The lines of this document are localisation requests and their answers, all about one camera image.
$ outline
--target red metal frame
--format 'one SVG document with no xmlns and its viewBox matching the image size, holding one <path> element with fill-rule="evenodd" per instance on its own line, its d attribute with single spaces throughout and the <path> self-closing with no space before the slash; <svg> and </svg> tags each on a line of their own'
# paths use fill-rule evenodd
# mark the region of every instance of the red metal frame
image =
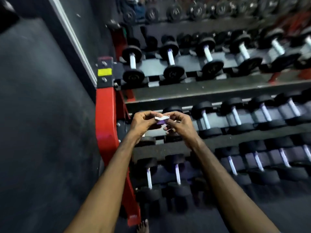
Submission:
<svg viewBox="0 0 311 233">
<path fill-rule="evenodd" d="M 120 91 L 116 92 L 113 87 L 97 89 L 95 128 L 99 152 L 105 166 L 108 165 L 119 146 L 117 119 L 127 117 L 128 112 Z M 127 224 L 129 226 L 139 224 L 141 222 L 140 208 L 135 199 L 129 172 L 125 180 L 122 205 L 127 213 Z"/>
</svg>

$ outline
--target foot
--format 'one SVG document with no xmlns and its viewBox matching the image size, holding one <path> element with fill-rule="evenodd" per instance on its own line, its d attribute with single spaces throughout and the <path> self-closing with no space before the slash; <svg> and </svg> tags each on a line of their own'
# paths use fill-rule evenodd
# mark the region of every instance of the foot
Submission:
<svg viewBox="0 0 311 233">
<path fill-rule="evenodd" d="M 137 233 L 149 233 L 149 223 L 147 219 L 138 225 Z"/>
</svg>

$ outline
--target yellow label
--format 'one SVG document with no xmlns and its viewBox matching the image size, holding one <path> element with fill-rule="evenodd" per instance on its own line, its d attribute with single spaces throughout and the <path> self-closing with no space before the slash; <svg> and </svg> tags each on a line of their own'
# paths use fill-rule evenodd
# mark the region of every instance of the yellow label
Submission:
<svg viewBox="0 0 311 233">
<path fill-rule="evenodd" d="M 107 68 L 107 69 L 99 69 L 97 71 L 98 76 L 109 76 L 112 74 L 112 68 Z"/>
</svg>

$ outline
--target dumbbell handle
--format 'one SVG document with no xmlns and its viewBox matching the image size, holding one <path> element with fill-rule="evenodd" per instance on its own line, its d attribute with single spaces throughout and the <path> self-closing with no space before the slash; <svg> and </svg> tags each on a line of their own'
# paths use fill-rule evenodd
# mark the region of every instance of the dumbbell handle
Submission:
<svg viewBox="0 0 311 233">
<path fill-rule="evenodd" d="M 235 106 L 232 107 L 232 114 L 237 125 L 241 125 L 241 120 Z"/>
<path fill-rule="evenodd" d="M 310 36 L 307 36 L 306 38 L 305 38 L 305 43 L 309 46 L 309 48 L 311 49 L 311 38 L 310 38 Z"/>
<path fill-rule="evenodd" d="M 248 60 L 250 58 L 250 56 L 249 56 L 248 50 L 246 49 L 244 43 L 241 43 L 239 45 L 239 49 L 243 55 L 244 60 Z"/>
<path fill-rule="evenodd" d="M 203 121 L 204 121 L 204 125 L 205 125 L 205 129 L 211 129 L 211 125 L 208 121 L 207 115 L 206 115 L 206 111 L 202 110 L 202 117 L 203 117 Z"/>
<path fill-rule="evenodd" d="M 235 169 L 235 166 L 234 166 L 234 163 L 232 161 L 231 156 L 228 156 L 228 161 L 229 161 L 229 164 L 230 164 L 230 167 L 231 167 L 233 175 L 236 176 L 238 173 L 236 172 L 236 169 Z"/>
<path fill-rule="evenodd" d="M 307 145 L 303 145 L 302 148 L 304 149 L 308 160 L 311 162 L 311 153 L 310 153 L 309 147 Z"/>
<path fill-rule="evenodd" d="M 147 181 L 148 181 L 148 188 L 152 189 L 150 168 L 147 168 Z"/>
<path fill-rule="evenodd" d="M 296 117 L 300 116 L 300 112 L 297 108 L 297 106 L 295 105 L 295 103 L 293 102 L 292 98 L 289 98 L 289 100 L 287 101 L 288 105 L 290 106 L 290 109 L 293 111 L 293 113 L 295 114 Z"/>
<path fill-rule="evenodd" d="M 208 62 L 212 62 L 213 61 L 213 58 L 212 58 L 212 55 L 211 55 L 211 52 L 210 52 L 210 49 L 209 49 L 208 45 L 206 45 L 204 47 L 204 54 L 205 54 L 205 57 L 206 57 Z"/>
<path fill-rule="evenodd" d="M 280 152 L 280 155 L 281 155 L 281 158 L 282 158 L 282 160 L 283 160 L 284 165 L 285 165 L 286 167 L 291 167 L 290 164 L 289 164 L 289 162 L 288 162 L 287 156 L 286 156 L 286 154 L 285 154 L 285 152 L 284 152 L 284 149 L 283 149 L 283 148 L 280 148 L 280 149 L 279 149 L 279 152 Z"/>
<path fill-rule="evenodd" d="M 279 41 L 277 39 L 273 39 L 271 44 L 272 44 L 273 48 L 278 52 L 279 55 L 284 55 L 285 54 L 284 47 L 282 47 L 279 44 Z"/>
<path fill-rule="evenodd" d="M 178 167 L 178 164 L 175 165 L 175 172 L 176 172 L 177 184 L 180 185 L 180 184 L 181 184 L 181 181 L 180 181 L 180 174 L 179 174 L 179 167 Z"/>
<path fill-rule="evenodd" d="M 136 58 L 134 53 L 130 54 L 130 67 L 131 69 L 136 69 Z"/>
<path fill-rule="evenodd" d="M 261 103 L 260 109 L 261 109 L 261 111 L 262 111 L 262 113 L 263 113 L 263 115 L 264 115 L 266 121 L 268 121 L 268 122 L 272 121 L 271 116 L 270 116 L 270 113 L 269 113 L 269 111 L 267 110 L 267 107 L 266 107 L 265 103 Z"/>
<path fill-rule="evenodd" d="M 253 155 L 254 155 L 254 158 L 255 158 L 255 161 L 256 161 L 256 164 L 257 164 L 259 170 L 264 172 L 265 170 L 262 167 L 262 163 L 261 163 L 261 161 L 259 159 L 258 152 L 256 151 L 255 153 L 253 153 Z"/>
<path fill-rule="evenodd" d="M 173 56 L 173 51 L 172 49 L 169 49 L 167 51 L 167 56 L 169 57 L 169 65 L 174 65 L 175 61 L 174 61 L 174 56 Z"/>
</svg>

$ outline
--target dumbbell rack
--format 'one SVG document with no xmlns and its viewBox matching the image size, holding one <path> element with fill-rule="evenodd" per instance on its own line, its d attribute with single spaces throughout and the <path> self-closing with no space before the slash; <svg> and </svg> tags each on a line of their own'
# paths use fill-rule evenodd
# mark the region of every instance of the dumbbell rack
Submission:
<svg viewBox="0 0 311 233">
<path fill-rule="evenodd" d="M 145 96 L 145 99 L 141 97 L 136 98 L 137 101 L 135 101 L 136 99 L 134 99 L 134 101 L 130 101 L 129 98 L 125 99 L 123 96 L 123 94 L 126 94 L 126 92 L 116 90 L 118 88 L 115 87 L 115 79 L 120 78 L 122 76 L 122 70 L 120 70 L 122 66 L 120 66 L 120 64 L 118 63 L 114 63 L 111 57 L 99 58 L 99 65 L 100 65 L 98 71 L 99 76 L 97 77 L 98 84 L 96 93 L 96 136 L 98 140 L 99 151 L 100 154 L 102 155 L 105 165 L 109 163 L 111 157 L 113 156 L 119 145 L 119 142 L 122 141 L 128 130 L 127 121 L 129 121 L 130 118 L 128 111 L 129 108 L 130 112 L 132 113 L 135 112 L 135 110 L 138 108 L 143 110 L 148 109 L 162 110 L 163 107 L 177 103 L 178 105 L 183 106 L 185 108 L 185 112 L 187 112 L 187 110 L 191 109 L 191 105 L 194 105 L 196 101 L 201 102 L 204 100 L 211 99 L 214 106 L 219 106 L 221 104 L 221 101 L 236 96 L 240 96 L 242 98 L 247 99 L 261 94 L 275 95 L 288 90 L 295 90 L 295 89 L 301 90 L 311 87 L 311 81 L 309 80 L 291 82 L 290 78 L 293 77 L 294 71 L 290 71 L 284 73 L 285 75 L 288 74 L 287 76 L 289 77 L 289 80 L 287 82 L 284 81 L 275 85 L 271 84 L 263 85 L 262 82 L 259 81 L 258 83 L 254 83 L 252 87 L 250 87 L 249 84 L 248 87 L 241 87 L 241 85 L 239 85 L 237 88 L 235 88 L 235 90 L 233 90 L 232 86 L 230 89 L 229 85 L 227 85 L 226 90 L 224 90 L 223 86 L 223 88 L 218 88 L 209 91 L 211 87 L 215 87 L 215 84 L 213 85 L 211 81 L 195 82 L 193 84 L 180 83 L 157 87 L 157 90 L 152 90 L 155 88 L 136 89 L 136 90 L 145 89 L 144 91 L 141 91 L 141 93 L 147 93 L 148 91 L 150 92 L 148 92 L 148 95 Z M 234 78 L 234 80 L 236 79 L 241 80 L 237 84 L 243 81 L 242 77 Z M 224 82 L 226 80 L 213 80 L 213 82 L 218 83 L 219 81 Z M 168 90 L 172 90 L 170 91 L 170 93 L 172 94 L 177 94 L 176 97 L 172 98 L 168 94 L 165 95 L 165 91 Z M 210 118 L 209 121 L 211 124 L 215 122 L 215 120 L 213 119 L 210 120 Z M 184 145 L 181 142 L 173 142 L 155 145 L 153 150 L 154 152 L 158 153 L 160 153 L 161 150 L 163 149 L 170 150 L 170 152 L 167 152 L 165 154 L 169 155 L 180 152 L 182 153 L 183 151 L 181 148 L 185 149 Z M 144 158 L 148 157 L 146 156 L 146 147 L 135 148 L 133 153 L 133 161 L 135 162 L 137 161 L 137 159 L 143 157 Z M 122 204 L 125 207 L 125 210 L 128 215 L 128 225 L 131 226 L 138 224 L 141 220 L 140 208 L 139 204 L 136 202 L 135 191 L 129 174 L 127 175 L 126 178 Z"/>
</svg>

